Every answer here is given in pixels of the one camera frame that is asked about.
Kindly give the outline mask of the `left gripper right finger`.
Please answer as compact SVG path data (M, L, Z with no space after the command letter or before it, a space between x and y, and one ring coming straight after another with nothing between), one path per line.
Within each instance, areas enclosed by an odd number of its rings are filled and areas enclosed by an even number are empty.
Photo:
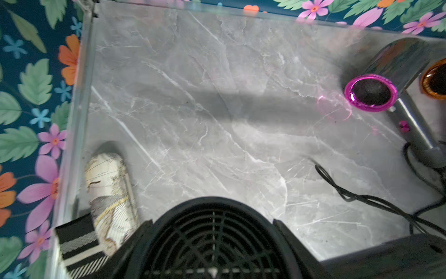
M284 236L296 258L304 279L332 279L333 277L326 271L319 261L310 251L298 240L284 222L274 219L273 225Z

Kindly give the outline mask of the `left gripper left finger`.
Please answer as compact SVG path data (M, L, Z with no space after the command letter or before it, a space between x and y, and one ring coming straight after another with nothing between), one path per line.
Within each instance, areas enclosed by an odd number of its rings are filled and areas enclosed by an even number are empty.
M142 237L153 226L152 220L143 222L133 235L119 248L119 250L104 264L82 279L123 279L128 268L130 258Z

